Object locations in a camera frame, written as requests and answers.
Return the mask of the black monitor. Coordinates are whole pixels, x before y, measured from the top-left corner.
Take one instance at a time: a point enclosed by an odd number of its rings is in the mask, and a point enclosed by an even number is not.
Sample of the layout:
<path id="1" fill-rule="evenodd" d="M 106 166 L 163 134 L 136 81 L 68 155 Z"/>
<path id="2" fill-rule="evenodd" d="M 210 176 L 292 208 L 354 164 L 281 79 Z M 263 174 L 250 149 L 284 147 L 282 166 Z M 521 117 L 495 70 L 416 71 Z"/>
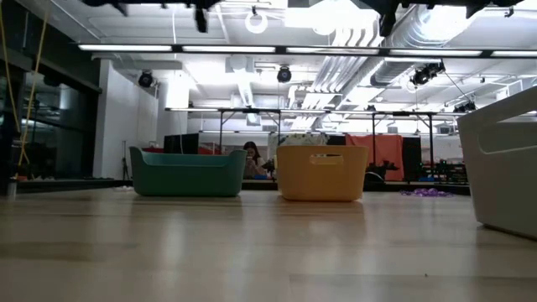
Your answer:
<path id="1" fill-rule="evenodd" d="M 199 134 L 178 134 L 164 137 L 166 154 L 198 154 Z"/>

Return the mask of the orange curtain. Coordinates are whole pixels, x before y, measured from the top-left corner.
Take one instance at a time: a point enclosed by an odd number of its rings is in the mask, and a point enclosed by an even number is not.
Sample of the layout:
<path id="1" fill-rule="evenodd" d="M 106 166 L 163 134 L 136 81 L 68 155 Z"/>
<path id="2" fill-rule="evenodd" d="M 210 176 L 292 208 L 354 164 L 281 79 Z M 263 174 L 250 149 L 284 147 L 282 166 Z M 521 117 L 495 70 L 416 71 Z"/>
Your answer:
<path id="1" fill-rule="evenodd" d="M 346 145 L 369 148 L 368 162 L 377 167 L 388 163 L 385 179 L 402 181 L 404 179 L 403 137 L 399 135 L 356 136 L 345 135 Z"/>

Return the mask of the orange plastic bin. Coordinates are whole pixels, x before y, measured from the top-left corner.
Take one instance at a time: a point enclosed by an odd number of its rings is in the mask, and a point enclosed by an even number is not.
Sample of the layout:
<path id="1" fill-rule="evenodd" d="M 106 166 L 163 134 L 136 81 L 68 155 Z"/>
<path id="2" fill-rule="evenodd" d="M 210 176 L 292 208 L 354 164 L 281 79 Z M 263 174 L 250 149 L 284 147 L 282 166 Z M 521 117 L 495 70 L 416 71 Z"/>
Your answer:
<path id="1" fill-rule="evenodd" d="M 280 146 L 280 193 L 286 200 L 355 201 L 362 197 L 368 153 L 364 146 Z"/>

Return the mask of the black tripod stand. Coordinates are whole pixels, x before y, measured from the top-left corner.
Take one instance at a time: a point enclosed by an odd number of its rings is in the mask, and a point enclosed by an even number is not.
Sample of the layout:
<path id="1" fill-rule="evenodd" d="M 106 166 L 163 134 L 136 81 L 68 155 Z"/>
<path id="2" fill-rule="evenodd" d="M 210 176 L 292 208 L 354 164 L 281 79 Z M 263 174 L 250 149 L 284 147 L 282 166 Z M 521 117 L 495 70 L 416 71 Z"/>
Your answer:
<path id="1" fill-rule="evenodd" d="M 127 141 L 122 141 L 122 177 L 123 181 L 130 180 L 130 174 L 128 169 L 128 161 L 127 161 Z"/>

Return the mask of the silver ventilation duct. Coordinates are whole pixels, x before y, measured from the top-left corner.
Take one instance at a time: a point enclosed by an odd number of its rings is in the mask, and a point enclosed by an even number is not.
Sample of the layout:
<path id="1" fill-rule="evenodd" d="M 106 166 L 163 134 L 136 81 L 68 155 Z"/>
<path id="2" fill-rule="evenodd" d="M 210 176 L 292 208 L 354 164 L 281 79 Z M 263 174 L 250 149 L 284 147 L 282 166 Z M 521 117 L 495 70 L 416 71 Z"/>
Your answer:
<path id="1" fill-rule="evenodd" d="M 457 35 L 464 32 L 474 17 L 466 18 L 464 7 L 435 6 L 427 9 L 423 5 L 414 6 L 395 26 L 393 32 L 380 46 L 385 48 L 442 48 Z M 385 87 L 396 81 L 405 71 L 415 67 L 417 62 L 378 62 L 375 72 L 369 76 L 371 86 Z"/>

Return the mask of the teal plastic bin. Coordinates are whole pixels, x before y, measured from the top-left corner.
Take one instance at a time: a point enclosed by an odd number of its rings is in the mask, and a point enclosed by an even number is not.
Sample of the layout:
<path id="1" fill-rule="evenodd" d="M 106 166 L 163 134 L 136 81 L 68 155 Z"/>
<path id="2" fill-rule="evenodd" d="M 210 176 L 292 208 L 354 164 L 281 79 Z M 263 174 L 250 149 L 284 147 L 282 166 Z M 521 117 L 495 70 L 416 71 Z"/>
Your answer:
<path id="1" fill-rule="evenodd" d="M 242 189 L 247 152 L 158 154 L 129 149 L 134 191 L 143 196 L 233 197 Z"/>

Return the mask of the black bar with light strips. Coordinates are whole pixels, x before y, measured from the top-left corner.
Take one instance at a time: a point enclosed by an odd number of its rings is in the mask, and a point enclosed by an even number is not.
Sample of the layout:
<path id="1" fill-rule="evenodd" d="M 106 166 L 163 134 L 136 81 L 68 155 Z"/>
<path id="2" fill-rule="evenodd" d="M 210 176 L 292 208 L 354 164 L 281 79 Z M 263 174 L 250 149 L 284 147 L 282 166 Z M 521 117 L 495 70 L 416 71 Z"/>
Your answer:
<path id="1" fill-rule="evenodd" d="M 231 44 L 79 44 L 78 48 L 92 53 L 324 55 L 393 58 L 537 60 L 537 49 L 384 48 Z"/>

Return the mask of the white plastic bin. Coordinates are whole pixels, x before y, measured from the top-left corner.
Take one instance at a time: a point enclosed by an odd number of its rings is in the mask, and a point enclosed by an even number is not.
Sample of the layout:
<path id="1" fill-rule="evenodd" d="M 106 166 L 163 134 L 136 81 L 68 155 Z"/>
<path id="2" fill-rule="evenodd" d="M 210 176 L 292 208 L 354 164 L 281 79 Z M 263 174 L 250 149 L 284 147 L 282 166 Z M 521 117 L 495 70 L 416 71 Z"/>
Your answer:
<path id="1" fill-rule="evenodd" d="M 457 119 L 475 217 L 537 240 L 537 86 Z"/>

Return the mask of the person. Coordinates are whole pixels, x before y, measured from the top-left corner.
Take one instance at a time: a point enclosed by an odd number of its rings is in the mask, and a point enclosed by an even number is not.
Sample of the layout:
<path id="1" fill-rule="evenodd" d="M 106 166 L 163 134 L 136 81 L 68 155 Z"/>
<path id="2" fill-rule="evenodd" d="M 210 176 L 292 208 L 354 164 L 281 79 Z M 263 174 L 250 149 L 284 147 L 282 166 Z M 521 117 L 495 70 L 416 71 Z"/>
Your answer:
<path id="1" fill-rule="evenodd" d="M 260 155 L 257 145 L 254 142 L 249 141 L 243 145 L 243 149 L 247 152 L 244 178 L 255 179 L 256 177 L 265 177 L 267 175 L 267 171 L 263 167 L 265 161 Z"/>

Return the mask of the black upright panel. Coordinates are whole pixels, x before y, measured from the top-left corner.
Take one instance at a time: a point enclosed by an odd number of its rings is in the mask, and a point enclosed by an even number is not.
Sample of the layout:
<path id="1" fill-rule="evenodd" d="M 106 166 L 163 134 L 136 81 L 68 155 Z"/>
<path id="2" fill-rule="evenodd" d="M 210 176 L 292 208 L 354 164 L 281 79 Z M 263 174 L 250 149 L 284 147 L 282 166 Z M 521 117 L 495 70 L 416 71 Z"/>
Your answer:
<path id="1" fill-rule="evenodd" d="M 419 137 L 403 137 L 402 158 L 404 180 L 417 181 L 421 171 L 421 140 Z"/>

